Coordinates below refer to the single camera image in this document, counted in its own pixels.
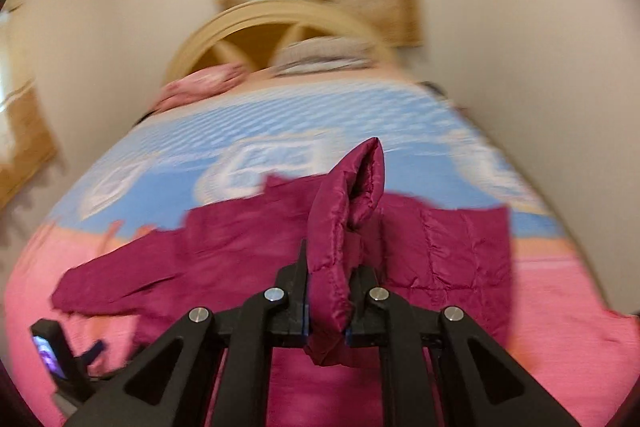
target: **white pillow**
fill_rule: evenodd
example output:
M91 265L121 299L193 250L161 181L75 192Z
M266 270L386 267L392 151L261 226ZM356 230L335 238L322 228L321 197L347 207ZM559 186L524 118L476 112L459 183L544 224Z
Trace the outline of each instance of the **white pillow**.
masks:
M272 66L277 70L312 60L350 58L369 59L372 45L363 39L352 37L314 37L290 44L273 57Z
M324 71L363 70L370 68L373 60L370 58L335 58L334 60L302 60L276 70L275 76L291 74L322 73Z

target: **metal screw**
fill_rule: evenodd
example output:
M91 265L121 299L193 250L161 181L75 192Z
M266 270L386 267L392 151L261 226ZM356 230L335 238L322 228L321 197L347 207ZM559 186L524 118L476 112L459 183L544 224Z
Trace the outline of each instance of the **metal screw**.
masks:
M369 297L374 301L386 301L389 298L389 292L380 286L376 286L369 290Z
M205 321L207 320L207 317L209 317L209 310L206 308L194 308L189 312L189 318L193 322Z
M274 287L264 291L264 298L271 302L279 301L283 297L284 290L281 288Z
M462 320L462 317L465 316L465 312L457 306L449 306L448 308L445 308L444 316L452 322L457 322Z

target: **bed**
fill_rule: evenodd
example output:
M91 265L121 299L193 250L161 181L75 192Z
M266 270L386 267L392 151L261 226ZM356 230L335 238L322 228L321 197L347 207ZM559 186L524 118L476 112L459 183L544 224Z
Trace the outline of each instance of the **bed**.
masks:
M376 66L273 76L277 50L317 36L367 39ZM581 425L607 424L640 374L638 318L605 308L557 220L478 129L403 73L373 29L331 6L278 0L228 10L181 46L164 81L238 60L251 71L244 84L132 129L52 209L18 260L6 289L12 372L45 426L63 419L30 324L61 321L77 352L105 339L93 367L102 373L123 364L136 321L53 310L49 296L67 269L155 227L175 228L194 206L254 194L266 172L327 172L371 136L385 150L386 190L443 208L510 206L508 349Z

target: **bed frame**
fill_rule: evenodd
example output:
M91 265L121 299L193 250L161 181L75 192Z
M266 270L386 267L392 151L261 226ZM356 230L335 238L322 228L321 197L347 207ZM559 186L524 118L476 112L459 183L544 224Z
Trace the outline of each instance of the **bed frame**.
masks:
M380 34L327 2L266 0L222 12L178 49L164 83L226 62L242 62L250 72L268 68L277 51L312 37L358 37L372 44L371 58L397 62Z

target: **small display screen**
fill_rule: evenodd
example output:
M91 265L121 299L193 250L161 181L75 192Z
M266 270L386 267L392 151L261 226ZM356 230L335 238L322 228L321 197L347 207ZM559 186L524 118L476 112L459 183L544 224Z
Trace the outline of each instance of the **small display screen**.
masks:
M60 368L60 364L58 363L58 359L56 358L56 354L51 349L51 345L47 342L46 339L42 337L34 336L33 343L36 345L36 349L38 350L38 354L44 362L44 365L47 366L50 373L53 373L57 377L65 378L65 373L63 373Z

